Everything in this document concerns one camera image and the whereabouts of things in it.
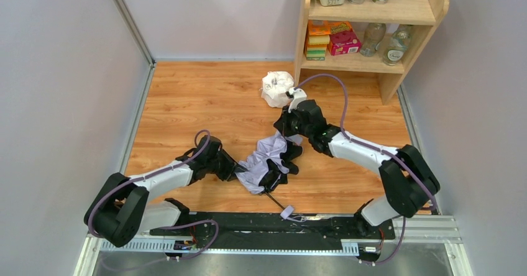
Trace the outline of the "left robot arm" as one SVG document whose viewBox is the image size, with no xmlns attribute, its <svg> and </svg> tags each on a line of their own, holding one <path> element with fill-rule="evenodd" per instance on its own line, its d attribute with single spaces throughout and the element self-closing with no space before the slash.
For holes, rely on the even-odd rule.
<svg viewBox="0 0 527 276">
<path fill-rule="evenodd" d="M 120 172 L 110 175 L 89 206 L 84 222 L 92 235 L 122 247 L 138 233 L 177 226 L 179 219 L 187 222 L 190 210 L 181 202 L 167 198 L 153 204 L 152 200 L 190 186 L 207 174 L 231 181 L 245 171 L 218 138 L 204 136 L 196 147 L 151 172 L 131 177 Z"/>
</svg>

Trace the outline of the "lavender folding umbrella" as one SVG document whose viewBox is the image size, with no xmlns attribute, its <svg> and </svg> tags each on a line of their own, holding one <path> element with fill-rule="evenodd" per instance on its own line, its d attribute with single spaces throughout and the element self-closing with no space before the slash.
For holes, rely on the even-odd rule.
<svg viewBox="0 0 527 276">
<path fill-rule="evenodd" d="M 295 216 L 294 207 L 283 206 L 271 195 L 271 192 L 278 185 L 286 185 L 289 175 L 299 173 L 300 169 L 293 161 L 303 154 L 301 142 L 302 138 L 299 135 L 285 137 L 280 132 L 261 139 L 257 143 L 256 150 L 246 160 L 239 162 L 241 169 L 235 173 L 237 179 L 250 193 L 269 197 L 282 210 L 280 213 L 282 219 L 296 223 L 305 222 L 306 217 Z"/>
</svg>

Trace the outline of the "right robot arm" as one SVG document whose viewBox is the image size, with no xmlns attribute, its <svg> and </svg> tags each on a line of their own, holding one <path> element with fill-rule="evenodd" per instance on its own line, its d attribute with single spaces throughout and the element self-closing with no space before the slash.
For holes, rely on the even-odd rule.
<svg viewBox="0 0 527 276">
<path fill-rule="evenodd" d="M 295 109 L 283 107 L 273 126 L 286 137 L 307 138 L 320 154 L 351 161 L 380 177 L 383 196 L 367 202 L 356 213 L 368 226 L 398 216 L 413 217 L 441 188 L 416 147 L 386 147 L 353 136 L 328 123 L 312 99 L 300 102 Z"/>
</svg>

